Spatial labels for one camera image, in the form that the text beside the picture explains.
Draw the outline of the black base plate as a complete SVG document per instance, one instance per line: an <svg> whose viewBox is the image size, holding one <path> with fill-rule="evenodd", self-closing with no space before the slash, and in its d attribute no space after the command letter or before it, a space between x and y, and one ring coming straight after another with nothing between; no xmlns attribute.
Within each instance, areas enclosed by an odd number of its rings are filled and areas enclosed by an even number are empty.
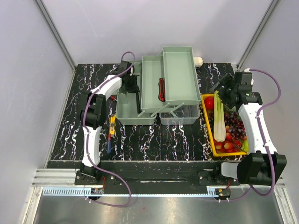
<svg viewBox="0 0 299 224"><path fill-rule="evenodd" d="M236 178L221 176L220 161L102 161L101 179L96 181L76 171L76 185L115 185L120 179L127 183L188 183L199 186L238 186Z"/></svg>

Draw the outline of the red lychee fruits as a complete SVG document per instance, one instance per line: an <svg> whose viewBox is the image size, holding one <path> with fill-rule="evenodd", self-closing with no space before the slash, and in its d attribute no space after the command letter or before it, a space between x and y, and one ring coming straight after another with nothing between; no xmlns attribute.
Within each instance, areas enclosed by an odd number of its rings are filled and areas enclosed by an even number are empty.
<svg viewBox="0 0 299 224"><path fill-rule="evenodd" d="M242 143L235 140L230 133L226 133L226 138L223 142L214 140L214 147L217 153L236 153L241 152Z"/></svg>

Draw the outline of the yellow utility knife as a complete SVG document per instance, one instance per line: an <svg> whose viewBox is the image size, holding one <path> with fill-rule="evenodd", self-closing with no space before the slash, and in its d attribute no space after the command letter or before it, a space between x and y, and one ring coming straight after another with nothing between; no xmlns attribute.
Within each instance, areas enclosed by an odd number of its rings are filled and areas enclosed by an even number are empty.
<svg viewBox="0 0 299 224"><path fill-rule="evenodd" d="M114 137L115 135L115 120L116 115L114 114L110 117L109 134L111 137Z"/></svg>

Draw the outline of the napa cabbage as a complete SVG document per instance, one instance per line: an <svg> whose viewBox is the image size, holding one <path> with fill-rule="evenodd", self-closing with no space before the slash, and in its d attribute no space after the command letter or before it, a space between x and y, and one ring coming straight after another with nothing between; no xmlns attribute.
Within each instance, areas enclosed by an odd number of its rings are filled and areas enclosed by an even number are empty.
<svg viewBox="0 0 299 224"><path fill-rule="evenodd" d="M193 61L196 68L200 68L204 63L203 59L199 56L194 56Z"/></svg>

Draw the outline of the dark purple grape bunch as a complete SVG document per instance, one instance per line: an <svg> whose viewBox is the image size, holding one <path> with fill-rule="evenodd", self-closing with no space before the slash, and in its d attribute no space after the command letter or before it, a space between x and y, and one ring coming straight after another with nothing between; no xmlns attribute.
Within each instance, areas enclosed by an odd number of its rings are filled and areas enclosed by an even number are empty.
<svg viewBox="0 0 299 224"><path fill-rule="evenodd" d="M236 112L224 112L224 126L227 140L244 140L246 132L241 117Z"/></svg>

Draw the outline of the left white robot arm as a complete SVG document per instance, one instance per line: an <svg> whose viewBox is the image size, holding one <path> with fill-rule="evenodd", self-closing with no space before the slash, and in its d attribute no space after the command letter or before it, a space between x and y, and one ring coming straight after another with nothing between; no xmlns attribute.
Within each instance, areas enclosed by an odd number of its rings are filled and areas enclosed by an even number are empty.
<svg viewBox="0 0 299 224"><path fill-rule="evenodd" d="M134 64L121 61L114 70L97 87L82 95L85 106L80 109L80 121L84 132L84 156L80 165L80 174L90 184L101 180L101 172L96 168L100 163L100 132L106 121L106 101L121 87L138 92Z"/></svg>

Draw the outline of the green celery stalk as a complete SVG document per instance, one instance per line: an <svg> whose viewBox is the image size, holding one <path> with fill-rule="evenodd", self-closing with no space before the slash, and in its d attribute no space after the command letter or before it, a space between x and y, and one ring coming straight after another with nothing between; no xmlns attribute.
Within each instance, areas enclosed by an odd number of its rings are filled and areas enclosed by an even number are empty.
<svg viewBox="0 0 299 224"><path fill-rule="evenodd" d="M224 104L219 98L219 92L214 92L214 139L223 142L226 139L226 128L224 121Z"/></svg>

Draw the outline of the black marble pattern mat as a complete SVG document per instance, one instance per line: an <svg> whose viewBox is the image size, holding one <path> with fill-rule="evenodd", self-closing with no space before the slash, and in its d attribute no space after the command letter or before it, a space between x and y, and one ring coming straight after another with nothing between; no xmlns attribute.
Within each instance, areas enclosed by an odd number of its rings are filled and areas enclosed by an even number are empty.
<svg viewBox="0 0 299 224"><path fill-rule="evenodd" d="M83 159L84 134L77 117L81 93L98 86L116 68L115 64L79 64L67 98L48 168L76 168ZM186 126L165 126L159 118L151 126L116 123L112 151L107 152L109 129L100 132L103 161L211 161L213 156L204 115Z"/></svg>

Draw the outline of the red tomato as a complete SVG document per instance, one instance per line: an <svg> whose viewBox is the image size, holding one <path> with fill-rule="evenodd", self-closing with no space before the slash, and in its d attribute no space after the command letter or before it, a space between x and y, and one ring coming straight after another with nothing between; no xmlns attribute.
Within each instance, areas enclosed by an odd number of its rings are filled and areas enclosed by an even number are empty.
<svg viewBox="0 0 299 224"><path fill-rule="evenodd" d="M214 110L214 97L207 97L204 100L205 108L207 110L213 111Z"/></svg>

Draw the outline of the yellow plastic basket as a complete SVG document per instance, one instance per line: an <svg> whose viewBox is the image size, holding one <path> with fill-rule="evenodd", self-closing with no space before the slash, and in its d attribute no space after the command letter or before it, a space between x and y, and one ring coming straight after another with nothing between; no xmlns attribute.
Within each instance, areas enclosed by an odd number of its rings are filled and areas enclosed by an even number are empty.
<svg viewBox="0 0 299 224"><path fill-rule="evenodd" d="M207 128L207 134L209 136L210 140L210 145L211 145L211 150L213 153L214 157L225 157L225 156L241 156L241 155L247 155L248 152L244 151L236 151L237 148L232 148L230 152L226 152L224 148L224 143L217 143L216 145L214 144L214 137L213 137L213 132L210 127L210 122L209 122L209 113L211 110L206 109L206 104L205 104L205 99L209 97L214 97L214 94L202 94L201 95L201 108L204 113L204 118L206 121L206 128Z"/></svg>

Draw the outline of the aluminium frame rail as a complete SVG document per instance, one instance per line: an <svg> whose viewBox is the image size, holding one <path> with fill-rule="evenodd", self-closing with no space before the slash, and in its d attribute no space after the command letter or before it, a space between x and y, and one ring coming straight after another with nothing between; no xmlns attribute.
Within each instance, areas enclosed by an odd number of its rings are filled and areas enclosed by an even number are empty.
<svg viewBox="0 0 299 224"><path fill-rule="evenodd" d="M217 181L211 170L184 172L174 178L144 177L143 173L128 170L122 174L125 182L111 174L100 180L89 180L73 169L39 169L32 187L40 187L45 196L83 197L229 197L234 189L247 191L247 184L237 180Z"/></svg>

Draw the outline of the clear grey plastic toolbox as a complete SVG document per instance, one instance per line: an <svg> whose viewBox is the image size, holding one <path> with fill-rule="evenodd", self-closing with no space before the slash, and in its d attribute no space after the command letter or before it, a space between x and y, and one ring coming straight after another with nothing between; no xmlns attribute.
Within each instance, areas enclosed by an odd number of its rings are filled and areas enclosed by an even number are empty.
<svg viewBox="0 0 299 224"><path fill-rule="evenodd" d="M134 63L134 78L118 90L116 118L124 126L192 125L201 94L192 47L163 47L157 56Z"/></svg>

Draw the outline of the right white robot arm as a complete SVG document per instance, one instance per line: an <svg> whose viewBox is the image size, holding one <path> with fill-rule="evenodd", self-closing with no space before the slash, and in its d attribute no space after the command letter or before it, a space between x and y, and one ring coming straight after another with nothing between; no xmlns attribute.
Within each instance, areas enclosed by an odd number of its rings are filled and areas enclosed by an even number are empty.
<svg viewBox="0 0 299 224"><path fill-rule="evenodd" d="M252 70L226 74L211 90L218 92L221 102L235 108L245 127L249 154L239 163L223 162L213 172L213 181L222 185L229 178L241 184L274 187L287 164L285 155L279 154L271 141L263 117L260 93L254 92Z"/></svg>

